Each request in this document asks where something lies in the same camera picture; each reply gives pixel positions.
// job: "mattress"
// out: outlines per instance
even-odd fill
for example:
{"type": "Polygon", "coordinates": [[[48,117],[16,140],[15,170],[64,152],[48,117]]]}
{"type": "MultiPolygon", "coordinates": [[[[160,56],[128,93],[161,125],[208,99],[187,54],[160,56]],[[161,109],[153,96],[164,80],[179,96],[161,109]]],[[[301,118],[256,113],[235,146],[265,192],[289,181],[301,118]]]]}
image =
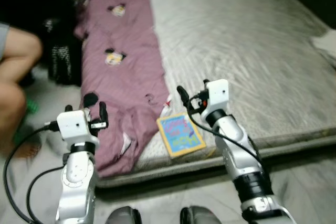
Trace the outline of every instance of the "mattress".
{"type": "MultiPolygon", "coordinates": [[[[336,143],[335,70],[309,43],[326,26],[297,0],[152,0],[173,113],[184,111],[176,87],[190,94],[203,79],[227,79],[229,112],[263,157],[336,143]]],[[[171,159],[158,133],[133,172],[100,187],[222,165],[207,147],[171,159]]]]}

